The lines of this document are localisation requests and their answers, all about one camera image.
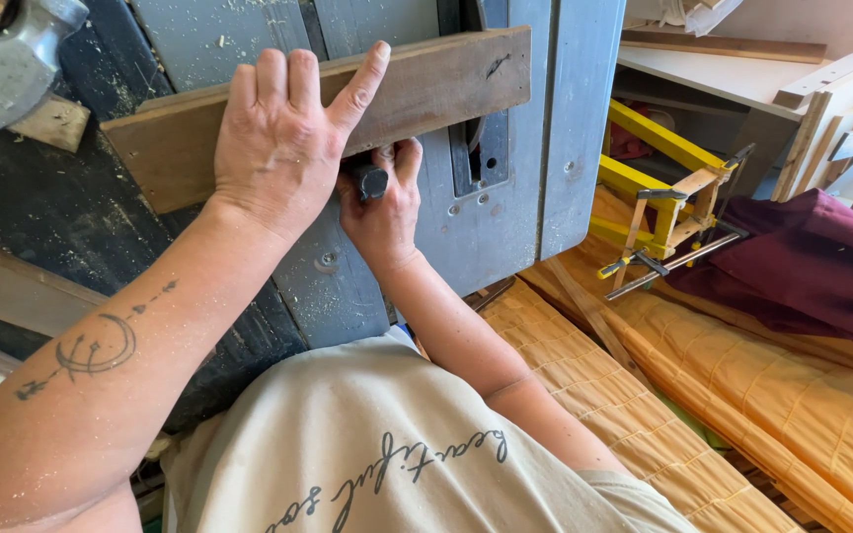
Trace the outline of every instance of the purple cloth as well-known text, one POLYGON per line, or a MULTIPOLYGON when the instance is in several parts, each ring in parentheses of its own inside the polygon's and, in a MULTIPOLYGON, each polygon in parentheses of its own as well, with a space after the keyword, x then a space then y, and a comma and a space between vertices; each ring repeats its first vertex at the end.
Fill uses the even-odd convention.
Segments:
POLYGON ((853 211, 812 189, 786 203, 736 197, 724 219, 752 236, 667 276, 772 331, 853 341, 853 211))

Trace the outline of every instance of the finger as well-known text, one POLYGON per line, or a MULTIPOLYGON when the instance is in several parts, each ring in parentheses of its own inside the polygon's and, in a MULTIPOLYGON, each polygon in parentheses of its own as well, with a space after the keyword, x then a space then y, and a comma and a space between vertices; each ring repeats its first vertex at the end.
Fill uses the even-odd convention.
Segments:
POLYGON ((338 181, 335 182, 335 189, 338 190, 338 197, 341 200, 341 220, 344 216, 349 218, 357 218, 363 212, 361 201, 357 193, 357 187, 350 181, 350 177, 346 174, 338 174, 338 181))
POLYGON ((255 61, 259 103, 273 105, 288 100, 288 63, 281 50, 266 48, 255 61))
POLYGON ((255 105, 256 81, 255 67, 240 65, 230 82, 230 99, 226 102, 226 110, 248 109, 255 105))
POLYGON ((420 163, 424 158, 424 147, 416 138, 410 138, 398 141, 395 151, 394 171, 397 173, 397 180, 404 187, 416 185, 420 163))
POLYGON ((288 101, 302 113, 321 106, 317 57, 308 50, 292 50, 288 54, 288 101))
POLYGON ((381 146, 374 148, 371 151, 371 163, 387 171, 387 174, 393 174, 393 145, 381 146))
POLYGON ((328 107, 328 120, 345 135, 357 126, 364 111, 373 100, 380 80, 384 79, 390 61, 390 45, 378 41, 364 58, 364 63, 346 87, 341 89, 335 101, 328 107))

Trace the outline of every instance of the t-shirt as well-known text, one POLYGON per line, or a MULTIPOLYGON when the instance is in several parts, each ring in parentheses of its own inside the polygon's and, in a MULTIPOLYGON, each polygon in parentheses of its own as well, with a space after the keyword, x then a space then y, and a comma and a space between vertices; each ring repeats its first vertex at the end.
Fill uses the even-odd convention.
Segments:
POLYGON ((400 330, 258 377, 164 461, 179 531, 695 531, 643 481, 574 472, 400 330))

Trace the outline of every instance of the orange fabric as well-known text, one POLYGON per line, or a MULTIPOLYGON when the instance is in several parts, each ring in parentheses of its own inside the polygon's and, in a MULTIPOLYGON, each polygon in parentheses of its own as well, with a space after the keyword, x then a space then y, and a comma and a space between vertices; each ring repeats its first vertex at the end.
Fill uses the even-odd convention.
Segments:
POLYGON ((481 315, 570 413, 700 531, 801 530, 528 285, 516 281, 481 315))
MULTIPOLYGON (((606 217, 625 211, 613 196, 598 197, 595 209, 610 212, 606 217)), ((615 248, 588 237, 559 259, 586 289, 605 294, 610 285, 594 273, 620 253, 615 248)), ((551 271, 535 265, 520 275, 585 325, 551 271)), ((748 315, 711 310, 752 327, 748 315)), ((780 347, 643 290, 611 303, 603 316, 674 401, 778 480, 779 489, 816 520, 853 532, 852 347, 808 336, 788 336, 780 347), (789 351, 800 345, 827 357, 789 351), (837 357, 851 367, 832 362, 837 357)))

